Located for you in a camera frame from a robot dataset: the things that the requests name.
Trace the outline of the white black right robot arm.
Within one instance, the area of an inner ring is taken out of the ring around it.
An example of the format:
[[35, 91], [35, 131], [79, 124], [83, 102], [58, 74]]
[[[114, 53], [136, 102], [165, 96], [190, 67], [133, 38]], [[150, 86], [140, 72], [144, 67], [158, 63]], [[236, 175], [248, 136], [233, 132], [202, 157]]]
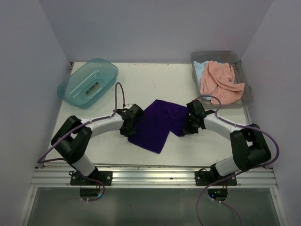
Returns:
[[199, 129], [213, 131], [230, 141], [232, 151], [230, 157], [213, 164], [209, 171], [196, 171], [196, 185], [220, 185], [227, 176], [233, 177], [237, 171], [248, 171], [271, 159], [271, 152], [258, 125], [235, 124], [214, 110], [206, 111], [198, 100], [188, 103], [187, 108], [184, 134], [197, 134]]

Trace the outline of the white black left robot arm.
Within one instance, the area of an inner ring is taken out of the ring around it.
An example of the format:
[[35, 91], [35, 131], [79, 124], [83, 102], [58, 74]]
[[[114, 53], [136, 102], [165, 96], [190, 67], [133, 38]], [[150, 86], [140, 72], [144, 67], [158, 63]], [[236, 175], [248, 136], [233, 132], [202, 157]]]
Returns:
[[90, 139], [117, 130], [125, 137], [134, 135], [136, 124], [143, 115], [143, 109], [136, 104], [98, 118], [80, 119], [73, 115], [54, 135], [51, 145], [81, 174], [82, 181], [92, 185], [98, 179], [98, 169], [85, 154]]

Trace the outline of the dark purple towel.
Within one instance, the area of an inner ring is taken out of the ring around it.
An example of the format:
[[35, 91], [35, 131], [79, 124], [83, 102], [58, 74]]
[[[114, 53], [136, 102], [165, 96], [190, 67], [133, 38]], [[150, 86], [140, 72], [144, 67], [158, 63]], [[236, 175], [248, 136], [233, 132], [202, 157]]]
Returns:
[[188, 108], [175, 103], [155, 100], [136, 123], [136, 133], [127, 139], [131, 144], [160, 154], [170, 132], [183, 137]]

